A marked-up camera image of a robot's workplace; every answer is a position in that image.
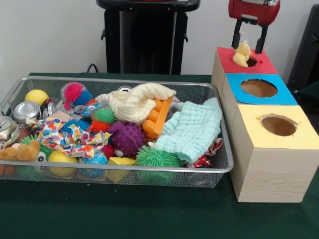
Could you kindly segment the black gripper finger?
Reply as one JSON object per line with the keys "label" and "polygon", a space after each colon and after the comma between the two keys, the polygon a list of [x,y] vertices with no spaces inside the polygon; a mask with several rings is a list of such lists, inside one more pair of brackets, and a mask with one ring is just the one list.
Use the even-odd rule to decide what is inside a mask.
{"label": "black gripper finger", "polygon": [[255,47],[255,53],[256,54],[261,54],[262,51],[263,51],[263,47],[264,47],[264,43],[265,43],[265,40],[266,40],[266,36],[267,36],[267,32],[268,32],[268,25],[260,25],[259,26],[261,27],[262,31],[261,31],[261,36],[260,38],[257,40],[257,43],[256,43],[256,47]]}
{"label": "black gripper finger", "polygon": [[231,45],[232,48],[234,48],[234,49],[237,49],[239,46],[240,37],[241,37],[241,34],[240,34],[241,25],[242,25],[242,20],[238,19],[236,21],[236,25],[234,28],[234,34],[233,34],[232,45]]}

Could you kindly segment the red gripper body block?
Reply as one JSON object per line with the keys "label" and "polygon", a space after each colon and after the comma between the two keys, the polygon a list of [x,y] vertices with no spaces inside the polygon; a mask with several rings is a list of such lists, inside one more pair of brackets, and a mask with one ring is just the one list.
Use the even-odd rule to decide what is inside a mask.
{"label": "red gripper body block", "polygon": [[280,0],[230,0],[228,11],[231,18],[270,25],[276,19],[280,6]]}

